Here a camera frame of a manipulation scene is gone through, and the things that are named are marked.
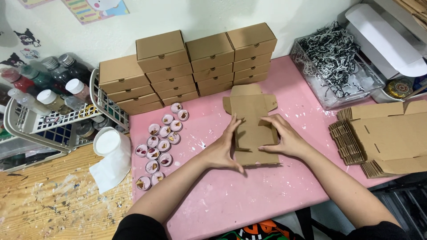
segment black sleeve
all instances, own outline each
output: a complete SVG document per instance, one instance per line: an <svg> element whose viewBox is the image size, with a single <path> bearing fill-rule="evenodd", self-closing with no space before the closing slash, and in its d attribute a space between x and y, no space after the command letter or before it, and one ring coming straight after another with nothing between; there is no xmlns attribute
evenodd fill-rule
<svg viewBox="0 0 427 240"><path fill-rule="evenodd" d="M380 222L375 226L365 226L352 231L346 240L409 240L406 232L391 222Z"/></svg>
<svg viewBox="0 0 427 240"><path fill-rule="evenodd" d="M142 215L131 214L120 222L113 240L167 240L164 227L155 219Z"/></svg>

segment woman's right hand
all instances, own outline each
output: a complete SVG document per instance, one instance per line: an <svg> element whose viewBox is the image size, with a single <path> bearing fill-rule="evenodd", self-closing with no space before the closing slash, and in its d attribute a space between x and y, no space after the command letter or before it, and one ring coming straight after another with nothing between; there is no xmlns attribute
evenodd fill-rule
<svg viewBox="0 0 427 240"><path fill-rule="evenodd" d="M303 158L305 154L314 148L308 144L291 125L279 114L261 117L262 120L271 123L280 134L278 145L260 146L258 150L266 152L280 152L286 155Z"/></svg>

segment white wall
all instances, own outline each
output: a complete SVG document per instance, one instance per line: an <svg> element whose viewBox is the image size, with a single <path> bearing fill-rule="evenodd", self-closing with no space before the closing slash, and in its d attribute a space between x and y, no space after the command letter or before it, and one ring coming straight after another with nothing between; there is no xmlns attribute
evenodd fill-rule
<svg viewBox="0 0 427 240"><path fill-rule="evenodd" d="M60 0L24 9L17 0L0 0L0 61L25 47L41 58L75 53L100 61L135 54L135 40L181 29L185 41L267 22L278 38L273 58L289 54L295 38L337 20L359 0L125 0L131 14L80 25ZM13 30L29 28L41 46L24 46Z"/></svg>

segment stack of flat boxes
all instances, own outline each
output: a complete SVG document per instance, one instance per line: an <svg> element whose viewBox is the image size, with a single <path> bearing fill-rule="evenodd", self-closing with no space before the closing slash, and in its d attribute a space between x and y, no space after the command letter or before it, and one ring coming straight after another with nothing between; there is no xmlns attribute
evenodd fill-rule
<svg viewBox="0 0 427 240"><path fill-rule="evenodd" d="M234 50L225 32L185 44L201 97L233 87Z"/></svg>
<svg viewBox="0 0 427 240"><path fill-rule="evenodd" d="M136 62L136 55L100 62L99 86L130 115L163 107Z"/></svg>
<svg viewBox="0 0 427 240"><path fill-rule="evenodd" d="M164 105L199 97L181 31L136 41L137 62Z"/></svg>
<svg viewBox="0 0 427 240"><path fill-rule="evenodd" d="M234 85L267 79L277 39L266 23L227 32L234 48Z"/></svg>

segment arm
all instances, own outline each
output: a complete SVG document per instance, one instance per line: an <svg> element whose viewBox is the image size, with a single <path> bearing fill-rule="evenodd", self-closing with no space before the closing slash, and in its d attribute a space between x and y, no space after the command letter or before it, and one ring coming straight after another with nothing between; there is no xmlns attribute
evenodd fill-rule
<svg viewBox="0 0 427 240"><path fill-rule="evenodd" d="M259 150L280 152L303 160L355 228L377 225L382 221L399 225L369 190L309 145L282 116L275 114L261 119L277 128L281 142L275 146L260 146Z"/></svg>
<svg viewBox="0 0 427 240"><path fill-rule="evenodd" d="M233 132L240 123L241 120L234 115L220 138L153 186L129 209L127 215L143 214L163 223L206 169L230 167L243 173L243 167L230 157Z"/></svg>

